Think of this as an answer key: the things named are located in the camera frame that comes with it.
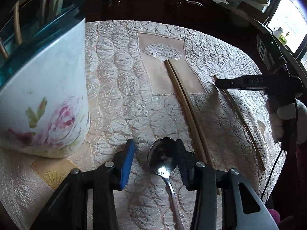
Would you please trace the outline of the white gloved hand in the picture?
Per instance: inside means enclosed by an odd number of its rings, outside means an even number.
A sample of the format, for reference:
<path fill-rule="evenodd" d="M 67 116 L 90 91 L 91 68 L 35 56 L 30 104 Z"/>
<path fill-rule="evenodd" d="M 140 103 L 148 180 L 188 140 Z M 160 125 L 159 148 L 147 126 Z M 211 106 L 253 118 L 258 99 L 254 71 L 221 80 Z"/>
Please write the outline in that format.
<path fill-rule="evenodd" d="M 296 109 L 298 109 L 297 121 L 297 144 L 301 145 L 306 142 L 306 106 L 299 100 L 295 103 L 280 106 L 275 97 L 269 96 L 266 101 L 266 109 L 269 113 L 271 123 L 272 137 L 275 143 L 281 141 L 284 133 L 284 123 L 290 119 L 296 119 Z"/>

